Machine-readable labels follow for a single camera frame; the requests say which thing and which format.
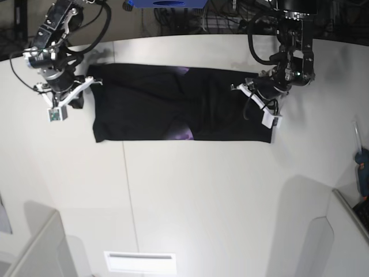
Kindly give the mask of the black robot arm on image right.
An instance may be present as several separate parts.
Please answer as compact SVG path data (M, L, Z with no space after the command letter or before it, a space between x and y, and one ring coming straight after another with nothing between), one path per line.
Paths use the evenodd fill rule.
M258 12L247 24L248 46L251 56L261 65L271 66L245 80L251 92L248 97L261 98L261 109L270 108L273 115L280 111L279 100L289 94L291 87L303 87L314 78L314 16L317 14L316 1L276 1L265 11ZM268 60L258 56L254 47L253 35L258 23L268 20L280 43L278 52Z

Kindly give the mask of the black robot arm on image left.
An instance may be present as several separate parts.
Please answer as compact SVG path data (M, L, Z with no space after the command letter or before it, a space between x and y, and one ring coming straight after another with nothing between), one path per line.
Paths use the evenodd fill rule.
M106 20L97 38L85 49L74 51L67 46L69 36L83 29L83 4L100 6ZM28 48L9 55L10 68L20 83L42 96L51 94L51 108L70 105L75 109L84 106L83 85L95 83L92 77L76 75L76 67L84 60L106 34L112 11L106 1L55 1L49 8L43 23ZM22 55L31 69L35 69L45 82L30 86L16 73L12 59Z

